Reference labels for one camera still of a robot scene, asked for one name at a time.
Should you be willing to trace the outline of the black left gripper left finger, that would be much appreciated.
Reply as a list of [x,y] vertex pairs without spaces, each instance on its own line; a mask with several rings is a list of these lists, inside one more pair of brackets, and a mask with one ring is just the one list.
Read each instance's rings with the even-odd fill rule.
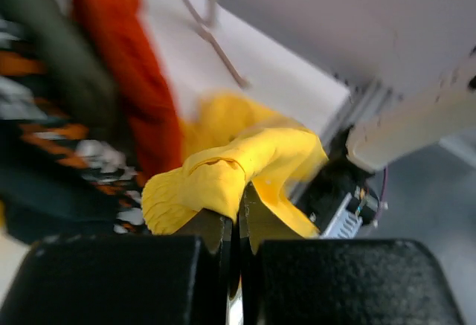
[[51,236],[23,259],[3,324],[224,324],[231,220],[208,210],[170,236]]

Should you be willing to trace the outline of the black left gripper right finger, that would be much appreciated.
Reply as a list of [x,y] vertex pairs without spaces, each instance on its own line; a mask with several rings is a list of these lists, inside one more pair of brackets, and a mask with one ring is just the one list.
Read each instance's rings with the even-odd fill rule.
[[435,256],[411,239],[303,239],[248,185],[239,209],[246,324],[462,324]]

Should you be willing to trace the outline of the yellow shorts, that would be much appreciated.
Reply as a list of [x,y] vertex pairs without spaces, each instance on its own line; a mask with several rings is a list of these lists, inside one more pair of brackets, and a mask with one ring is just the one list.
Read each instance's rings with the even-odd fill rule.
[[237,221],[248,184],[260,201],[304,238],[318,226],[289,200],[288,188],[311,180],[328,161],[318,135],[242,94],[221,92],[204,98],[195,120],[184,123],[185,160],[153,176],[142,193],[146,226],[168,235],[211,210]]

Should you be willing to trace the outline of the dark navy shorts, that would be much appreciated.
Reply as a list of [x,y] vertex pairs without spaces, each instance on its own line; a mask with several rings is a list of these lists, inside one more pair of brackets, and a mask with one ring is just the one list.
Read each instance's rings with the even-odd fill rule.
[[115,198],[77,176],[51,167],[1,165],[7,233],[31,244],[53,235],[112,234]]

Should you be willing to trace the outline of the orange camouflage shorts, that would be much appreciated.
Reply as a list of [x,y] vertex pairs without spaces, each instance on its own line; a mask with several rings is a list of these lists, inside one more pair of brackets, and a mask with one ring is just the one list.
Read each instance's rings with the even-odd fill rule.
[[1,165],[67,171],[115,198],[113,234],[146,234],[141,175],[64,110],[21,25],[1,20]]

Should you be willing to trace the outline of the olive grey shorts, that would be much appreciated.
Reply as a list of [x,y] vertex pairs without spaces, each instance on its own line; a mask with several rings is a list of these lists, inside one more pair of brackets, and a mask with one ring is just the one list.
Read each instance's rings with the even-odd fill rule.
[[82,31],[55,0],[3,1],[7,14],[33,34],[72,116],[90,128],[94,138],[116,142],[123,130],[118,87]]

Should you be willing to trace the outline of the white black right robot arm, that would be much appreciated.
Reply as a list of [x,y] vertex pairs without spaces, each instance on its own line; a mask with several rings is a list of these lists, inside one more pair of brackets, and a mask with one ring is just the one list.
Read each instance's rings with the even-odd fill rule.
[[402,156],[473,124],[475,76],[341,130],[308,190],[325,195],[363,184]]

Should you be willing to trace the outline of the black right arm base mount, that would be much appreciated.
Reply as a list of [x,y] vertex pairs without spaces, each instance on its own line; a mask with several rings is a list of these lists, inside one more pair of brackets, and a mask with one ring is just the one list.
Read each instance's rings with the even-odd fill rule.
[[379,197],[369,185],[374,173],[352,164],[346,158],[328,161],[310,181],[297,201],[297,208],[308,216],[319,231],[325,231],[345,196],[350,195],[346,210],[370,225],[379,209]]

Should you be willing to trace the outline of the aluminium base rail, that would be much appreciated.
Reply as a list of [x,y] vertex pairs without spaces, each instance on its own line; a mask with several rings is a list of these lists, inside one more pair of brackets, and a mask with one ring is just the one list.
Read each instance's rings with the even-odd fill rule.
[[329,163],[317,171],[311,181],[301,182],[292,188],[292,201],[298,201],[309,188],[317,189],[320,181],[324,183],[323,188],[332,185],[344,190],[349,190],[354,184],[363,184],[370,174],[361,171],[346,159],[350,130],[388,110],[399,98],[400,94],[378,77],[365,86],[356,86],[321,133],[321,142],[329,156]]

